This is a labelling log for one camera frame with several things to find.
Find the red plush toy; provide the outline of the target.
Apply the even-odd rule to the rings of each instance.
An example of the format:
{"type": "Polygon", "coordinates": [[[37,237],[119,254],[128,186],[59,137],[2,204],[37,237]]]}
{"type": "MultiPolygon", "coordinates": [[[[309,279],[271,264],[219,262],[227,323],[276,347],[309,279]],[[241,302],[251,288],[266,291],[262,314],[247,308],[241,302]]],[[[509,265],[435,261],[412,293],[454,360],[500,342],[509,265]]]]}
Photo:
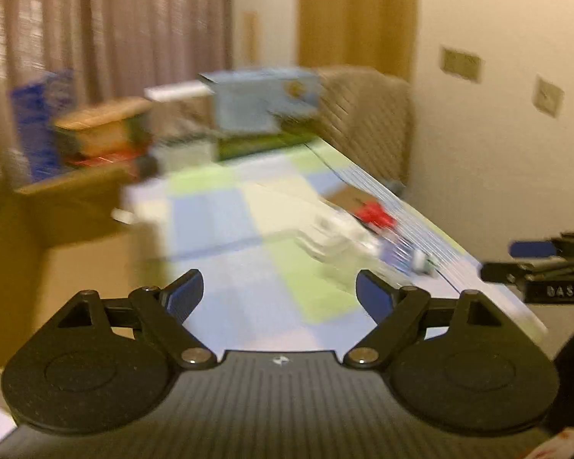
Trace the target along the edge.
{"type": "Polygon", "coordinates": [[[363,224],[378,229],[394,229],[396,220],[377,201],[366,202],[354,216],[363,224]]]}

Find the brown cardboard tray box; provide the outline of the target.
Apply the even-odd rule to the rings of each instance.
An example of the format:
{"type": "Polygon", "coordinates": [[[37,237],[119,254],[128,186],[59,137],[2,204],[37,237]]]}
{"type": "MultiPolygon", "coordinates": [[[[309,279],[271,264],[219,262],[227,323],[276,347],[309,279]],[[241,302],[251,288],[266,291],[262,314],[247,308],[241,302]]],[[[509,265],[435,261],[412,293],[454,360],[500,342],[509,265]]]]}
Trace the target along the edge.
{"type": "Polygon", "coordinates": [[[26,223],[45,249],[125,231],[137,218],[126,196],[126,164],[75,170],[15,191],[26,223]]]}

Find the checkered tablecloth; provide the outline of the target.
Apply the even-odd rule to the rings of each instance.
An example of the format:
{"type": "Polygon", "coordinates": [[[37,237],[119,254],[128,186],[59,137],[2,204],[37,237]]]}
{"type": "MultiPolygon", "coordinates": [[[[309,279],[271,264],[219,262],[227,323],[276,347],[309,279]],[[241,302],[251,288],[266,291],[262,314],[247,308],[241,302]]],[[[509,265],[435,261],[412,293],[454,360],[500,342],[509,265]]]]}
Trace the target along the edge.
{"type": "Polygon", "coordinates": [[[317,141],[240,160],[172,172],[127,194],[150,224],[140,282],[163,285],[198,269],[204,296],[185,321],[214,352],[317,350],[344,353],[372,328],[354,280],[335,280],[300,247],[297,234],[325,196],[352,184],[376,197],[403,237],[437,270],[413,282],[436,297],[476,289],[535,341],[541,321],[506,287],[483,283],[478,261],[383,184],[317,141]]]}

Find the bottom red noodle bowl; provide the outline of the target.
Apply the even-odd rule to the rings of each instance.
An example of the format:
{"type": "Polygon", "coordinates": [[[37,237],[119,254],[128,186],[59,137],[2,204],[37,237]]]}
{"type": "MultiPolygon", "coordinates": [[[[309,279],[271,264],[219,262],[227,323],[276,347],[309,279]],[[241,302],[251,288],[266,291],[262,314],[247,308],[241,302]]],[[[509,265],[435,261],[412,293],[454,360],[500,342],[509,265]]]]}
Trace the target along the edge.
{"type": "Polygon", "coordinates": [[[137,162],[148,155],[144,149],[125,148],[102,153],[101,155],[83,156],[76,153],[72,158],[65,159],[64,165],[69,169],[118,168],[128,173],[135,172],[137,162]]]}

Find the white product box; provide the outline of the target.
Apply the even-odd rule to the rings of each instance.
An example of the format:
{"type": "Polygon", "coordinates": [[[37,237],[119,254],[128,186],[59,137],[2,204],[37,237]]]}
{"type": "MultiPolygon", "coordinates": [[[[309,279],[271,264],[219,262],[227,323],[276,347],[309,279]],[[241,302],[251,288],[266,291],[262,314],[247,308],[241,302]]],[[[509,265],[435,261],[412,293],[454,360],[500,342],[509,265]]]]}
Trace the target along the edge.
{"type": "Polygon", "coordinates": [[[160,171],[174,173],[215,159],[213,93],[202,81],[149,87],[152,153],[160,171]]]}

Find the top instant noodle bowl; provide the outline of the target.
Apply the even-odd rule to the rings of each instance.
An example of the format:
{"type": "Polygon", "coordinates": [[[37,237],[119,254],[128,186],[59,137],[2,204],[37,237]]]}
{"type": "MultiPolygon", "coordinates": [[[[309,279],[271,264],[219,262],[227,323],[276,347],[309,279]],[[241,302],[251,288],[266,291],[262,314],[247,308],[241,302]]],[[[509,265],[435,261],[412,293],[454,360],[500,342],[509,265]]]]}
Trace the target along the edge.
{"type": "Polygon", "coordinates": [[[67,158],[92,159],[143,148],[151,142],[152,102],[129,96],[73,111],[52,122],[58,148],[67,158]]]}

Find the beige quilted chair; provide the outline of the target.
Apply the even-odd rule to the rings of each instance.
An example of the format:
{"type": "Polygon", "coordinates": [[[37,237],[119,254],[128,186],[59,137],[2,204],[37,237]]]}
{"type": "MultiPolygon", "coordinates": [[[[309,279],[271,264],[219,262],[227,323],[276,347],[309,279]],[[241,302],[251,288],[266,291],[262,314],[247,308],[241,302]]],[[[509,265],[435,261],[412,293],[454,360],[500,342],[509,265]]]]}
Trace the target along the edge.
{"type": "Polygon", "coordinates": [[[376,179],[406,184],[415,125],[411,85],[371,67],[335,65],[317,73],[320,137],[376,179]]]}

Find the light blue milk box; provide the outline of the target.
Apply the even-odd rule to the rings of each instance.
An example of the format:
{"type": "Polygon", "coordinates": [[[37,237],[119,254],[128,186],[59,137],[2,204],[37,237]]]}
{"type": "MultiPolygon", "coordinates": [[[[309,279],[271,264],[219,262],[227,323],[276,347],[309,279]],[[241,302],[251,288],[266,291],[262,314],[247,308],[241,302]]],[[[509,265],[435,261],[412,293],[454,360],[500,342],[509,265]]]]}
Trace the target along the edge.
{"type": "Polygon", "coordinates": [[[318,135],[321,81],[314,70],[219,70],[199,78],[212,92],[221,161],[306,144],[318,135]]]}

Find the blue milk carton box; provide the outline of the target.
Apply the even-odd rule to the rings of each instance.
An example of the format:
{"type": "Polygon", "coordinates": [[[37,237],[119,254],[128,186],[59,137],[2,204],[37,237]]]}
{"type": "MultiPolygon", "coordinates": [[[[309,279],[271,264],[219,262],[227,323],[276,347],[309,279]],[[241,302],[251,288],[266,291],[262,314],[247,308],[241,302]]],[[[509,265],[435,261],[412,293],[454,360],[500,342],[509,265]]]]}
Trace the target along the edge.
{"type": "Polygon", "coordinates": [[[44,73],[37,81],[14,88],[10,99],[29,179],[38,182],[60,174],[54,120],[76,107],[73,71],[44,73]]]}

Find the brown curtain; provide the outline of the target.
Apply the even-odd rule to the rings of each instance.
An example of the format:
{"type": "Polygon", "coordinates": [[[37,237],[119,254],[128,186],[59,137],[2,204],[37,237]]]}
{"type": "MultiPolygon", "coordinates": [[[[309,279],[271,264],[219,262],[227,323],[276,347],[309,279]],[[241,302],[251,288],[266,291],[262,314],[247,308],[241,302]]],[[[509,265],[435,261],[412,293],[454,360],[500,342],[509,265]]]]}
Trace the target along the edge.
{"type": "Polygon", "coordinates": [[[72,70],[92,105],[230,67],[231,0],[0,0],[0,152],[17,150],[9,93],[72,70]]]}

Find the wall switch plate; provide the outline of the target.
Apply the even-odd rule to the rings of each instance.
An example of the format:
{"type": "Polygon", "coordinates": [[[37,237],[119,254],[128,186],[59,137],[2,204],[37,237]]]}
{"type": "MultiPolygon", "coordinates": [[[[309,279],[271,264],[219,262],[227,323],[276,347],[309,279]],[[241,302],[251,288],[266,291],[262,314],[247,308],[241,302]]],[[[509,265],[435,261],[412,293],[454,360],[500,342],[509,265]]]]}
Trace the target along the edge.
{"type": "Polygon", "coordinates": [[[538,76],[534,88],[533,105],[541,113],[557,118],[563,105],[565,92],[559,86],[538,76]]]}
{"type": "Polygon", "coordinates": [[[440,69],[463,80],[479,83],[483,60],[475,54],[451,48],[442,48],[440,52],[440,69]]]}

